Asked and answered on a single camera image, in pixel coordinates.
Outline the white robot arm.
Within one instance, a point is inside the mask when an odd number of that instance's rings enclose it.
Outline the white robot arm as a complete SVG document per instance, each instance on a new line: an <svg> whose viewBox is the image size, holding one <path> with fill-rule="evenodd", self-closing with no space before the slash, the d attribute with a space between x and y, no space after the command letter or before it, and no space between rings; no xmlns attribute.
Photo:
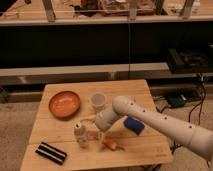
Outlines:
<svg viewBox="0 0 213 171"><path fill-rule="evenodd" d="M171 116L149 111L138 105L131 96L114 97L108 107L92 117L92 121L100 132L106 132L122 116L142 121L200 157L208 161L213 159L213 131Z"/></svg>

